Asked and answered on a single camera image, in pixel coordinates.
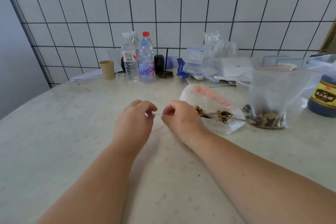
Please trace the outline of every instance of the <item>bottle cap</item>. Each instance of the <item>bottle cap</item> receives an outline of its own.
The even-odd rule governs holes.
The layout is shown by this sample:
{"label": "bottle cap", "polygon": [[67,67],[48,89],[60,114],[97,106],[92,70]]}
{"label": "bottle cap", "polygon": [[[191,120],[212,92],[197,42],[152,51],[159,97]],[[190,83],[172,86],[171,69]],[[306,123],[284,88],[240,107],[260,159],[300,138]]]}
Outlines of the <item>bottle cap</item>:
{"label": "bottle cap", "polygon": [[124,32],[123,33],[123,38],[129,38],[129,32]]}

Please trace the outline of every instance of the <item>speckled table surface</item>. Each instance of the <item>speckled table surface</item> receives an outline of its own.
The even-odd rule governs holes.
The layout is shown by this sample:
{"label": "speckled table surface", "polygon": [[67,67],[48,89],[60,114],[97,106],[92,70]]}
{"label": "speckled table surface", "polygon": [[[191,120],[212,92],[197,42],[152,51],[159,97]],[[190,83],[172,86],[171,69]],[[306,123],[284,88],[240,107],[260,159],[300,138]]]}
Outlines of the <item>speckled table surface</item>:
{"label": "speckled table surface", "polygon": [[[111,141],[114,123],[134,99],[158,112],[187,82],[143,85],[124,76],[65,83],[0,121],[0,223],[33,223]],[[238,106],[233,86],[214,87]],[[153,130],[163,125],[157,117]],[[226,138],[336,191],[336,119],[304,110],[281,131],[245,124]],[[131,171],[122,223],[245,223],[204,164],[167,127],[151,134]]]}

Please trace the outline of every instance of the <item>hand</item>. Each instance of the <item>hand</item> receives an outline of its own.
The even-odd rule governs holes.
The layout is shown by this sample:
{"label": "hand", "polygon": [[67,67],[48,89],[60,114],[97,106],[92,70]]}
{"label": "hand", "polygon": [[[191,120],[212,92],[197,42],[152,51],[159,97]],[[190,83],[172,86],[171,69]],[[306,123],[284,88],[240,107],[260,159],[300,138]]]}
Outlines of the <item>hand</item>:
{"label": "hand", "polygon": [[155,111],[154,104],[141,100],[133,101],[124,109],[115,123],[111,143],[118,152],[137,156],[152,132]]}
{"label": "hand", "polygon": [[185,101],[172,101],[163,110],[161,119],[174,136],[186,145],[194,135],[209,132],[195,108]]}

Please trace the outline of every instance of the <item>brown paper cup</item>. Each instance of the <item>brown paper cup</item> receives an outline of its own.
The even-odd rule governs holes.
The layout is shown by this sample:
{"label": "brown paper cup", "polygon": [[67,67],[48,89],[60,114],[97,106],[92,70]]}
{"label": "brown paper cup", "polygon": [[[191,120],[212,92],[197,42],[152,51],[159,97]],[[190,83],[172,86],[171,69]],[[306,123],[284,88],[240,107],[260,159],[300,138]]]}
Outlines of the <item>brown paper cup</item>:
{"label": "brown paper cup", "polygon": [[104,60],[99,62],[101,71],[103,72],[104,79],[110,80],[115,78],[114,74],[114,62],[111,60]]}

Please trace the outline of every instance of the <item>yellow label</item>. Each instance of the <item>yellow label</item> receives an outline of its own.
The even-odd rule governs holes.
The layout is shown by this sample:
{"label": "yellow label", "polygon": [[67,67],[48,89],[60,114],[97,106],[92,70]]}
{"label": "yellow label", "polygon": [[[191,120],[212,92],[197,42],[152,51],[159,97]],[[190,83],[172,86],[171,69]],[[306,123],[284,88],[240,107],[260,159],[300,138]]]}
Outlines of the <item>yellow label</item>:
{"label": "yellow label", "polygon": [[320,81],[310,99],[320,105],[336,108],[336,86]]}

